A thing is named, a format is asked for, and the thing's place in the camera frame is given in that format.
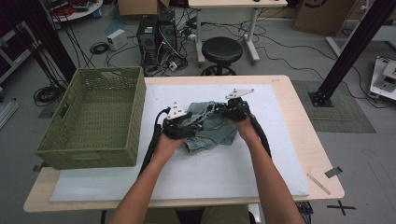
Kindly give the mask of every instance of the crumpled cloth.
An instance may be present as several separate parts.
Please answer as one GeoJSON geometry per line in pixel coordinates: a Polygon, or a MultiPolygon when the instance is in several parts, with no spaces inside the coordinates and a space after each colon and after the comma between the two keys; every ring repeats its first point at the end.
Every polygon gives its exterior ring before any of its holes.
{"type": "Polygon", "coordinates": [[[233,143],[237,127],[220,113],[215,113],[215,102],[192,103],[187,112],[192,112],[190,119],[184,120],[181,125],[190,125],[203,121],[204,128],[195,136],[188,138],[181,146],[190,154],[211,149],[217,145],[229,146],[233,143]]]}

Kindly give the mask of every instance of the round stool seat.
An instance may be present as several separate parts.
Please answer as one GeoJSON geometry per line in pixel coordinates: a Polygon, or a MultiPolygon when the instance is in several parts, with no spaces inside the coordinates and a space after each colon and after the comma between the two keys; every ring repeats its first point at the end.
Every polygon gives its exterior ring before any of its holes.
{"type": "Polygon", "coordinates": [[[242,57],[242,46],[228,37],[213,37],[202,45],[202,54],[212,63],[230,64],[242,57]]]}

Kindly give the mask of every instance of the basket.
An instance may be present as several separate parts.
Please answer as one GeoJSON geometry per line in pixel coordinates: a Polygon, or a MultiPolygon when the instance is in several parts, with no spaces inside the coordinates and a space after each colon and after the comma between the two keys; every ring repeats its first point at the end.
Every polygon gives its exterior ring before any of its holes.
{"type": "Polygon", "coordinates": [[[78,69],[35,154],[58,170],[135,166],[145,95],[141,67],[78,69]]]}

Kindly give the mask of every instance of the person's leg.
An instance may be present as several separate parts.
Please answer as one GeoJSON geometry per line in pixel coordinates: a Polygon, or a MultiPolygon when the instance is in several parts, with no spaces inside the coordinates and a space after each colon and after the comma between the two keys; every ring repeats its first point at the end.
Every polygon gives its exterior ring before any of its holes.
{"type": "Polygon", "coordinates": [[[246,204],[206,207],[201,224],[249,224],[246,204]]]}
{"type": "Polygon", "coordinates": [[[145,224],[180,224],[175,208],[150,208],[145,217],[145,224]]]}

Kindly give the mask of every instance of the human arm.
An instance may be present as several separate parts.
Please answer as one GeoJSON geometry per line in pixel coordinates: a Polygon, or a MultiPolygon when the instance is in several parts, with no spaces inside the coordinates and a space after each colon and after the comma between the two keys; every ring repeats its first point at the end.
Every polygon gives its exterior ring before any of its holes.
{"type": "Polygon", "coordinates": [[[150,163],[126,193],[109,224],[143,223],[158,176],[184,140],[173,140],[165,134],[160,136],[150,163]]]}
{"type": "Polygon", "coordinates": [[[250,119],[235,124],[250,151],[265,223],[303,223],[285,181],[262,146],[250,119]]]}

